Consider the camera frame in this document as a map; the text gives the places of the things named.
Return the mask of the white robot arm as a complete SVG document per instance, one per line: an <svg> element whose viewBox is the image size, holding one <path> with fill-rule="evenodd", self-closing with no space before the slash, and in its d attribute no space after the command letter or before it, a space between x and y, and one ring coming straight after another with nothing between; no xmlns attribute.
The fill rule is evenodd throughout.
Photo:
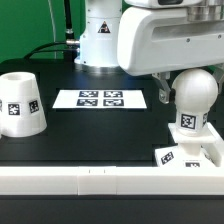
<svg viewBox="0 0 224 224"><path fill-rule="evenodd" d="M76 65L85 71L153 75L159 98L174 97L170 73L214 66L224 77L224 0L85 0Z"/></svg>

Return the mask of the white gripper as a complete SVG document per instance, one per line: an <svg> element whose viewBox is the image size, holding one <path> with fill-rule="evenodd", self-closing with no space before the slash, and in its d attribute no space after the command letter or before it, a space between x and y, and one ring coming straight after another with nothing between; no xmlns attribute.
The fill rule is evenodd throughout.
<svg viewBox="0 0 224 224"><path fill-rule="evenodd" d="M117 60L131 75L153 73L159 100L173 103L168 71L224 63L224 21L190 22L185 8L130 7L120 20Z"/></svg>

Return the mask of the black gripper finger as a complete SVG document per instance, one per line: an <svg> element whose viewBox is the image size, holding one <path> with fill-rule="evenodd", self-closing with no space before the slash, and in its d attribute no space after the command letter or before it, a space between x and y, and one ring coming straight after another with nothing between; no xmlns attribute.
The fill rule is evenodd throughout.
<svg viewBox="0 0 224 224"><path fill-rule="evenodd" d="M224 84L224 64L218 64L215 66L213 76L218 84L218 89L221 90Z"/></svg>

